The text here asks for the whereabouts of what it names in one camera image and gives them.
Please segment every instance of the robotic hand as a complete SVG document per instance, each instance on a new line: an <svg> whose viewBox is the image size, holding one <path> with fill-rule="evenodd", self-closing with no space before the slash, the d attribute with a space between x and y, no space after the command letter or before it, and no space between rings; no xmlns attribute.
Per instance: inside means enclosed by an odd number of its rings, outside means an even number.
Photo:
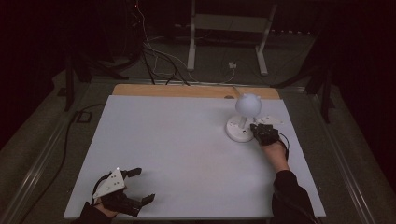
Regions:
<svg viewBox="0 0 396 224"><path fill-rule="evenodd" d="M261 147L272 145L275 142L279 142L286 149L285 157L286 160L289 158L289 147L286 147L279 135L283 135L277 129L274 129L270 124L262 123L251 123L250 130L253 132L254 138L259 142Z"/></svg>
<svg viewBox="0 0 396 224"><path fill-rule="evenodd" d="M120 168L117 168L113 173L102 176L93 188L92 205L93 199L100 197L104 208L137 217L143 206L154 201L155 194L150 194L140 201L130 199L123 193L126 188L124 179L126 176L132 177L141 173L141 168L130 171L121 171ZM103 180L105 183L96 190Z"/></svg>

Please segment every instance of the dark floor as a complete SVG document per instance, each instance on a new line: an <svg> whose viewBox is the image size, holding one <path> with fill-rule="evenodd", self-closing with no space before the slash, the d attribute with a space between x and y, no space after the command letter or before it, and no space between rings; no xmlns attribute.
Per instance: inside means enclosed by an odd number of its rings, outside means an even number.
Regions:
<svg viewBox="0 0 396 224"><path fill-rule="evenodd" d="M270 35L264 51L270 74L268 77L261 77L259 74L252 43L238 47L216 47L199 42L195 71L190 74L178 59L173 58L177 57L183 63L187 61L188 39L180 38L169 43L156 38L149 43L154 49L172 55L170 57L190 84L220 85L227 81L221 85L267 86L295 76L313 41L314 38L307 35ZM148 56L148 62L154 67L153 57ZM237 64L234 77L233 71L227 68L228 62ZM155 71L158 76L165 77L156 77L156 81L163 84L164 80L170 77L168 74L173 73L173 66L159 60ZM77 97L71 108L72 112L88 105L104 104L114 86L121 83L98 72L95 74L90 84L77 83ZM130 78L123 83L150 83L146 66L142 62L121 74ZM326 124L318 112L319 97L304 93L306 81L307 79L296 82L291 87L279 90L279 93L290 112L327 213L327 216L321 219L322 223L392 223L396 220L396 197L380 172L339 90L336 87L332 88L334 108L330 110L331 123ZM64 87L64 73L58 75L54 83L55 90L0 151L0 173L4 180L0 183L0 212L4 215L7 207L11 205L13 208L19 208L14 210L15 221L22 217L48 185L62 160L67 122L72 113L64 112L65 99L56 95L58 90ZM71 125L64 167L24 223L68 223L68 220L63 219L64 209L102 109L101 106L90 109L93 113L90 123ZM32 171L30 169L40 152L44 150L51 151L48 162L42 164L42 174L37 172L39 178L34 181L34 190L28 191L26 197L22 197L23 191L18 191L18 188L25 175ZM17 206L18 202L13 202L13 198L19 199L17 201L21 202L21 206ZM225 222L243 223L240 220L213 221ZM246 221L256 222L263 223L263 220Z"/></svg>

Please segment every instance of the table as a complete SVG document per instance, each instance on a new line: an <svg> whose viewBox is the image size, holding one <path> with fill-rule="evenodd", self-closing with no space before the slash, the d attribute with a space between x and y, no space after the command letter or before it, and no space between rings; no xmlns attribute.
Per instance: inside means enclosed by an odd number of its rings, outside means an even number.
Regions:
<svg viewBox="0 0 396 224"><path fill-rule="evenodd" d="M238 17L223 15L208 15L195 12L195 0L191 2L191 40L189 49L189 59L187 60L187 70L193 71L195 66L195 30L225 30L225 31L242 31L262 33L262 42L256 46L256 55L260 67L260 74L268 75L267 66L265 64L262 51L268 38L271 24L276 12L276 4L271 6L271 12L268 18L257 17Z"/></svg>
<svg viewBox="0 0 396 224"><path fill-rule="evenodd" d="M324 217L276 90L128 84L118 85L107 100L64 217L78 217L97 179L117 167L143 169L142 175L125 180L129 197L156 193L137 219L270 217L275 178L271 165L255 141L236 143L224 131L227 119L236 113L236 100L223 97L237 96L238 91L269 98L262 100L262 113L284 121L276 128L289 138L290 168L307 190L315 215Z"/></svg>

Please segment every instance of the white desk lamp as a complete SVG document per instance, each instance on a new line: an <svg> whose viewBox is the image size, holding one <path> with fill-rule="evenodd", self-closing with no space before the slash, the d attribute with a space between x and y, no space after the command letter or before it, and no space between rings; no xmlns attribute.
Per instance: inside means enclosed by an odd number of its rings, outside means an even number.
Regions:
<svg viewBox="0 0 396 224"><path fill-rule="evenodd" d="M231 117L225 126L226 133L235 142L248 142L253 138L253 133L247 125L248 118L255 119L262 110L260 96L244 93L235 104L239 116Z"/></svg>

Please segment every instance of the white sphere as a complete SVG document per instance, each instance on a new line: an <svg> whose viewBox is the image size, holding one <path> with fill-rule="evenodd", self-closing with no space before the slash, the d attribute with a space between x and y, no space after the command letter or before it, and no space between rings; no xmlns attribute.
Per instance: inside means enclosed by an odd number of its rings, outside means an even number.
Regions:
<svg viewBox="0 0 396 224"><path fill-rule="evenodd" d="M258 116L262 110L260 96L251 93L243 94L236 102L235 109L238 113L247 118Z"/></svg>

